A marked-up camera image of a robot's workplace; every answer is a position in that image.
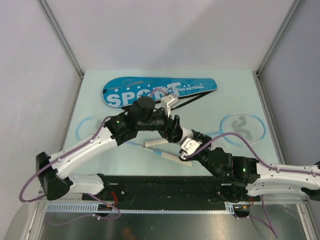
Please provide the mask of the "blue racket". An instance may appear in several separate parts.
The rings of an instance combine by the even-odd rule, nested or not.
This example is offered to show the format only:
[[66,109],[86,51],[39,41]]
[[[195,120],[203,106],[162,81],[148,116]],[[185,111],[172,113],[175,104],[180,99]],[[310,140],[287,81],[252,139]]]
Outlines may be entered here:
[[[93,135],[97,132],[100,125],[104,122],[105,116],[102,115],[92,115],[84,118],[76,127],[75,129],[75,138],[78,142],[83,141],[85,138],[87,138],[89,135]],[[140,149],[149,151],[157,156],[160,156],[164,159],[167,159],[169,161],[175,162],[177,164],[183,165],[188,168],[193,167],[192,161],[181,161],[179,158],[175,155],[172,155],[170,153],[161,151],[161,150],[154,150],[149,147],[146,147],[146,145],[141,145],[133,141],[128,141],[126,143],[127,145],[135,146]]]
[[250,113],[232,113],[224,117],[210,119],[198,118],[191,123],[182,122],[184,127],[195,127],[196,130],[210,137],[225,133],[235,133],[242,136],[250,145],[262,140],[267,134],[263,120]]

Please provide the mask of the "blue sport racket bag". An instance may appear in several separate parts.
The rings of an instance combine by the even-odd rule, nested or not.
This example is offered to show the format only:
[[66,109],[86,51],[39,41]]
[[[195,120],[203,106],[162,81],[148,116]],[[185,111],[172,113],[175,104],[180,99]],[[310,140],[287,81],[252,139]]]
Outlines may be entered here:
[[102,99],[110,107],[131,105],[141,96],[152,96],[158,103],[165,94],[179,99],[198,97],[218,89],[212,78],[122,76],[108,81],[102,88]]

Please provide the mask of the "white cardboard shuttlecock tube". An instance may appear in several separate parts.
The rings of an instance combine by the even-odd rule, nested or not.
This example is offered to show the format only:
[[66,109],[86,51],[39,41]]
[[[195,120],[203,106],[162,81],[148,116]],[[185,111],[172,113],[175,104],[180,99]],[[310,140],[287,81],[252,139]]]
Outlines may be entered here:
[[190,138],[190,139],[194,138],[194,134],[192,130],[186,129],[184,127],[182,127],[181,129],[182,129],[182,135],[180,140],[177,142],[178,144],[181,144],[186,138]]

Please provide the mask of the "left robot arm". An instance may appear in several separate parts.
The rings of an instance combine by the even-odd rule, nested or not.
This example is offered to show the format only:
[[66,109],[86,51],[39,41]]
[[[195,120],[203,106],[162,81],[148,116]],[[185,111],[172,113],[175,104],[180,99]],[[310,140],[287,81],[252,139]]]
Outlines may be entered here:
[[179,101],[174,94],[161,98],[161,107],[149,96],[141,96],[123,112],[106,117],[96,133],[67,150],[36,158],[38,180],[49,201],[68,193],[95,195],[100,200],[110,196],[111,188],[101,174],[74,175],[73,171],[93,157],[114,149],[137,137],[139,131],[157,131],[169,142],[177,143],[182,137],[180,118],[171,117],[171,108]]

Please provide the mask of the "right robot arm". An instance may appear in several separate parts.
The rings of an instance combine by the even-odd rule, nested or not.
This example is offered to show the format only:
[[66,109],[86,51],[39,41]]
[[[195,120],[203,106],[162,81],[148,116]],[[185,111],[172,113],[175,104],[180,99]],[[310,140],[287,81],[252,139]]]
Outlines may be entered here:
[[294,195],[320,199],[320,164],[295,166],[263,161],[252,147],[252,157],[235,156],[212,147],[214,138],[184,131],[178,145],[181,161],[199,162],[213,177],[214,194],[224,201],[240,202],[256,196]]

